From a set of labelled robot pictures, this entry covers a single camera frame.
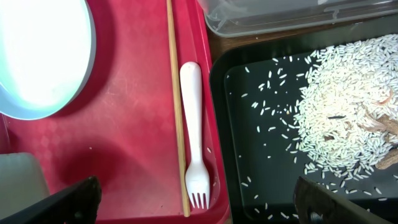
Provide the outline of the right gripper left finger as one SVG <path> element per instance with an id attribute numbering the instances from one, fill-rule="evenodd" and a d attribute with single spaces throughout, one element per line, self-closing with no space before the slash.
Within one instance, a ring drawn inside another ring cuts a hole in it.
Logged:
<path id="1" fill-rule="evenodd" d="M 95 224 L 101 195 L 98 178 L 90 176 L 3 218 L 1 224 Z"/>

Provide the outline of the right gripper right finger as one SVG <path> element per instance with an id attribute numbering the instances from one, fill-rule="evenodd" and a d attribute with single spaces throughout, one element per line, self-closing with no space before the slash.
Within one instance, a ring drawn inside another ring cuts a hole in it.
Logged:
<path id="1" fill-rule="evenodd" d="M 293 200 L 300 224 L 388 223 L 387 220 L 305 177 L 297 179 Z"/>

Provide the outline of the green bowl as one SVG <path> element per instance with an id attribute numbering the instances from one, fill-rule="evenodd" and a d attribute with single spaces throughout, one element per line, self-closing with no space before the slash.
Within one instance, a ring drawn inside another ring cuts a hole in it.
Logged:
<path id="1" fill-rule="evenodd" d="M 1 218 L 13 215 L 49 195 L 42 168 L 32 154 L 1 155 Z"/>

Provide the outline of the white rice food waste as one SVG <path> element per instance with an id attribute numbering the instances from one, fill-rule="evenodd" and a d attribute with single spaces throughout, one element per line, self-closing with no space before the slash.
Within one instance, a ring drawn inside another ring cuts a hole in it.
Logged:
<path id="1" fill-rule="evenodd" d="M 289 155 L 303 174 L 366 209 L 397 203 L 397 36 L 306 53 L 296 100 L 284 107 L 294 131 Z"/>

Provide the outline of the black plastic tray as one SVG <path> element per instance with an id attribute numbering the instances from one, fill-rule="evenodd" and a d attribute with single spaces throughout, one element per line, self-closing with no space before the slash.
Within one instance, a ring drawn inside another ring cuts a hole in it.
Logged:
<path id="1" fill-rule="evenodd" d="M 289 155 L 293 130 L 284 107 L 296 100 L 302 57 L 328 44 L 397 32 L 397 16 L 330 29 L 289 32 L 226 51 L 210 72 L 233 223 L 297 223 L 293 192 L 308 157 Z"/>

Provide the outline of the large light blue plate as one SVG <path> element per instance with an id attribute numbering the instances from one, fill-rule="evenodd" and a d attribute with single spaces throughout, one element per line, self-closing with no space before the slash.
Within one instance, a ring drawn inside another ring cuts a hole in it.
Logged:
<path id="1" fill-rule="evenodd" d="M 71 103 L 96 54 L 86 0 L 1 0 L 1 114 L 37 120 Z"/>

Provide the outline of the clear plastic bin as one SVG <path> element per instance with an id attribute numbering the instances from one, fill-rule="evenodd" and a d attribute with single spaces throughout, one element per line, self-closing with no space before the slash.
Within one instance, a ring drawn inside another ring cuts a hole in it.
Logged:
<path id="1" fill-rule="evenodd" d="M 280 32 L 397 13 L 397 0 L 198 0 L 220 37 Z"/>

